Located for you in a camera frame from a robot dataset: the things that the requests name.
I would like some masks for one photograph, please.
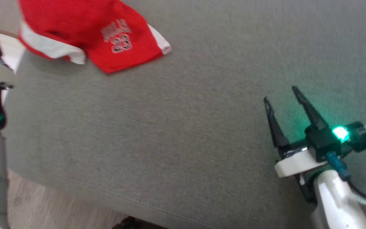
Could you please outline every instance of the gray fabric surface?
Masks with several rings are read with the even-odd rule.
[[[169,228],[311,228],[279,179],[262,103],[284,132],[366,123],[366,0],[128,0],[173,46],[104,75],[26,53],[6,102],[9,166]],[[346,159],[366,191],[366,152]]]

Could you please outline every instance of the seam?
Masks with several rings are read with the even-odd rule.
[[[34,169],[28,167],[27,165],[23,165],[21,163],[19,163],[19,165],[21,165],[22,167],[27,168],[30,171],[33,171],[33,172],[36,172],[36,173],[38,172],[38,171],[35,171]],[[53,177],[56,177],[56,178],[59,178],[59,179],[62,179],[62,180],[65,180],[65,181],[74,183],[74,184],[81,184],[82,186],[86,186],[86,187],[88,187],[90,189],[100,191],[100,192],[102,192],[104,194],[115,195],[115,197],[118,198],[118,199],[131,202],[132,204],[135,204],[135,205],[140,206],[140,207],[145,207],[145,208],[150,209],[150,210],[155,210],[156,212],[159,212],[159,213],[164,214],[166,216],[171,216],[171,217],[173,217],[175,219],[178,219],[178,220],[181,220],[181,221],[184,221],[184,222],[187,222],[187,223],[197,223],[197,224],[200,224],[202,226],[206,226],[208,228],[218,229],[217,227],[214,227],[214,226],[211,226],[211,225],[207,225],[205,223],[199,222],[197,220],[190,219],[188,217],[185,217],[185,216],[182,216],[182,215],[173,213],[173,212],[169,212],[169,211],[164,210],[164,209],[161,209],[159,207],[151,206],[151,205],[142,203],[142,202],[140,202],[138,200],[134,200],[134,199],[131,199],[131,198],[128,198],[128,197],[124,197],[124,196],[122,196],[122,195],[120,195],[120,194],[118,194],[116,192],[111,192],[111,191],[99,189],[99,188],[94,187],[94,186],[91,186],[89,184],[85,184],[83,182],[76,181],[74,179],[70,179],[70,178],[67,178],[67,177],[62,177],[62,176],[59,176],[59,175],[55,175],[55,174],[52,174],[52,173],[49,173],[49,172],[46,172],[46,171],[43,171],[43,170],[40,170],[40,171],[43,172],[43,173],[46,173],[47,175],[50,175],[50,176],[53,176]]]

